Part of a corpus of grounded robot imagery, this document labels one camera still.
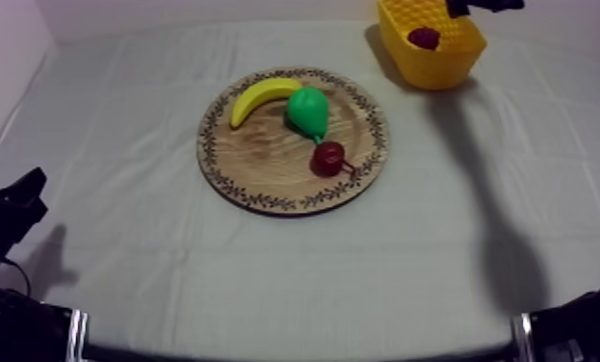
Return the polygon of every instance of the round wooden plate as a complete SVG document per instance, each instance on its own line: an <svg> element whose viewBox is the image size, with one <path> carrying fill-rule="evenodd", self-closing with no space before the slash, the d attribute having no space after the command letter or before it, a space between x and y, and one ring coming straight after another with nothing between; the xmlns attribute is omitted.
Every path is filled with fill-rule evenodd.
<svg viewBox="0 0 600 362"><path fill-rule="evenodd" d="M295 78L326 94L325 141L343 144L356 172L321 178L311 171L315 143L286 126L287 100L267 103L241 128L230 128L237 98L273 77ZM205 178L233 203L264 214L297 216L333 209L365 191L382 170L388 146L385 117L360 86L317 68L281 67L251 74L219 95L198 128L196 156Z"/></svg>

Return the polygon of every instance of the red apple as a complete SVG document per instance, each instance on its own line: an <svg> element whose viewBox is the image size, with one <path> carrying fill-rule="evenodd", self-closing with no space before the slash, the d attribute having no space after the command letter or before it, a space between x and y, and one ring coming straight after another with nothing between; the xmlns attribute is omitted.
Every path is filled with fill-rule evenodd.
<svg viewBox="0 0 600 362"><path fill-rule="evenodd" d="M439 46L441 34L432 28L418 28L412 30L407 36L407 40L412 44L429 50L436 50Z"/></svg>
<svg viewBox="0 0 600 362"><path fill-rule="evenodd" d="M333 177L345 163L345 147L339 142L323 142L315 147L311 167L319 176Z"/></svg>

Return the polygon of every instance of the yellow banana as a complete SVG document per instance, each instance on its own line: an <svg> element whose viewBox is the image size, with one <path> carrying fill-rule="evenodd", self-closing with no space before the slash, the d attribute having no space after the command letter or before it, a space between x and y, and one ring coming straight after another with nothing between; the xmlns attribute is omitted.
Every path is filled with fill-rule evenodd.
<svg viewBox="0 0 600 362"><path fill-rule="evenodd" d="M270 78L252 85L234 104L230 127L239 128L255 108L274 99L288 98L301 87L300 82L290 78Z"/></svg>

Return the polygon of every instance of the table surface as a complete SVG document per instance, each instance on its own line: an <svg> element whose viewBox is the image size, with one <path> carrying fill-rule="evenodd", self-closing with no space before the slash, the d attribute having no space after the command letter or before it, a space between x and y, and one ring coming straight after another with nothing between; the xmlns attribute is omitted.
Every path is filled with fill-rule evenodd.
<svg viewBox="0 0 600 362"><path fill-rule="evenodd" d="M0 141L50 212L11 258L91 340L240 359L417 357L504 343L509 317L600 287L600 63L487 37L463 87L402 83L371 22L157 29L61 46ZM203 179L196 129L252 71L309 65L386 113L354 202L281 220ZM14 270L0 284L22 287Z"/></svg>

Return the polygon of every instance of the yellow basket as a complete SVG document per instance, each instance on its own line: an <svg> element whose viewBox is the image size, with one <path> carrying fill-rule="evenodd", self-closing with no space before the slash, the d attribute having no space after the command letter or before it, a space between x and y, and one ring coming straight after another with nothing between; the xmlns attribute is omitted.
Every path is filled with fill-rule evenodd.
<svg viewBox="0 0 600 362"><path fill-rule="evenodd" d="M486 47L486 40L467 17L451 19L445 0L378 0L380 36L406 81L439 91L461 84ZM429 27L441 34L435 51L407 40Z"/></svg>

